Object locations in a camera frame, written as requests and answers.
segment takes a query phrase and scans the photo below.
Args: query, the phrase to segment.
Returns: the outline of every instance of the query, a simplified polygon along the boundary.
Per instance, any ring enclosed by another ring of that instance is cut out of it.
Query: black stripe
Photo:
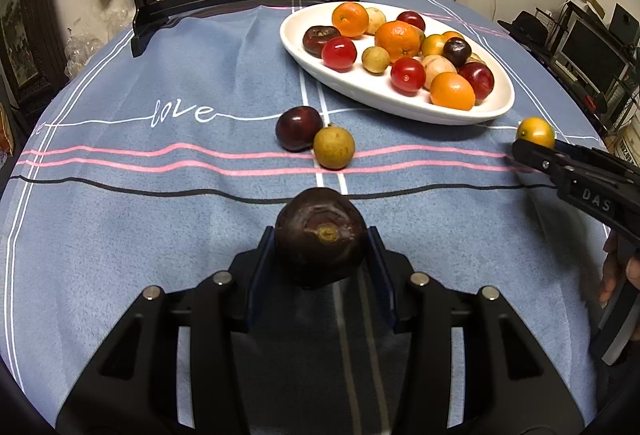
[[[181,190],[181,191],[149,191],[149,190],[136,190],[132,188],[120,188],[118,186],[110,186],[102,182],[95,180],[84,179],[81,177],[65,177],[63,179],[30,179],[22,175],[14,175],[9,179],[20,179],[25,182],[31,182],[32,184],[62,184],[65,182],[79,182],[94,186],[107,191],[113,191],[116,193],[127,193],[131,195],[142,195],[145,197],[190,197],[194,195],[218,195],[235,202],[241,202],[244,204],[286,204],[292,197],[281,197],[276,199],[250,199],[247,197],[240,197],[238,195],[231,195],[221,190],[214,188],[203,188],[194,190]],[[473,184],[427,184],[425,186],[418,186],[417,188],[408,188],[404,190],[383,191],[379,193],[362,193],[348,195],[350,200],[374,200],[374,199],[386,199],[390,197],[399,197],[402,195],[412,195],[414,193],[422,193],[430,190],[439,189],[470,189],[479,191],[494,191],[494,190],[520,190],[520,189],[535,189],[535,188],[550,188],[556,189],[551,184],[516,184],[514,186],[475,186]]]

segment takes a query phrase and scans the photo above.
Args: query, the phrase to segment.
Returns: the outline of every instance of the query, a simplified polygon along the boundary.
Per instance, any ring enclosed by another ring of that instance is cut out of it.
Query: dark purple fruit
[[[315,108],[293,107],[278,118],[276,138],[285,150],[300,152],[313,146],[320,130],[322,118]]]
[[[331,38],[340,36],[340,31],[330,25],[314,25],[306,30],[305,35],[302,37],[302,47],[305,50],[315,56],[321,57],[322,48]]]
[[[309,188],[276,219],[276,259],[295,285],[315,289],[356,271],[366,234],[362,215],[347,198],[329,188]]]
[[[459,69],[471,56],[471,46],[462,38],[449,38],[444,44],[442,55]]]

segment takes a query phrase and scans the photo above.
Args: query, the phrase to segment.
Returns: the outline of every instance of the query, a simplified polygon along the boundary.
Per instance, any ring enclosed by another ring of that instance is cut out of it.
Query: orange
[[[356,2],[344,2],[334,9],[331,24],[347,38],[364,34],[369,27],[369,13]]]
[[[462,40],[465,39],[464,36],[462,36],[459,32],[454,30],[448,30],[447,32],[443,32],[442,35],[444,36],[444,41],[450,40],[451,38],[462,38]]]
[[[420,50],[420,37],[414,26],[397,20],[380,26],[375,43],[389,53],[391,63],[401,58],[413,58]]]
[[[433,78],[430,87],[431,103],[456,110],[471,110],[476,94],[469,82],[455,72],[443,72]]]
[[[549,123],[540,118],[527,118],[520,123],[516,139],[526,139],[547,148],[556,146],[556,135]]]

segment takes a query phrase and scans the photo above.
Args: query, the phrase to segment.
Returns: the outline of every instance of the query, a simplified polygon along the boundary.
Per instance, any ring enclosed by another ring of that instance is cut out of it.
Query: metal screw
[[[487,298],[489,301],[494,301],[500,298],[500,291],[495,287],[487,285],[486,287],[482,287],[482,296]]]
[[[158,287],[158,285],[149,285],[145,290],[142,291],[142,296],[147,300],[155,300],[160,297],[160,293],[162,289]]]
[[[213,275],[213,281],[218,285],[228,285],[234,280],[233,275],[228,271],[218,271]]]
[[[429,283],[429,280],[429,275],[423,272],[414,272],[414,274],[409,277],[409,281],[418,287],[424,287]]]

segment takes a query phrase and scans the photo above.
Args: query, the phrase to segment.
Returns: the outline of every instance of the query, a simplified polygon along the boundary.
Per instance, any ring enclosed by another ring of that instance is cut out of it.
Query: blue tablecloth
[[[257,245],[283,199],[314,186],[357,194],[387,247],[447,287],[500,288],[592,418],[588,307],[606,231],[505,154],[529,116],[559,139],[602,143],[552,77],[470,9],[362,1],[419,11],[477,40],[510,74],[514,107],[464,127],[364,108],[310,78],[280,44],[299,0],[183,18],[139,58],[127,30],[49,105],[0,203],[0,354],[47,420],[142,288],[193,287],[228,267]],[[276,119],[301,104],[351,131],[359,157],[348,169],[323,172],[310,155],[279,148]],[[255,433],[388,431],[408,338],[390,334],[366,291],[362,273],[313,292],[274,289],[252,334],[234,337]],[[452,423],[462,415],[459,341]],[[189,424],[186,345],[178,401]]]

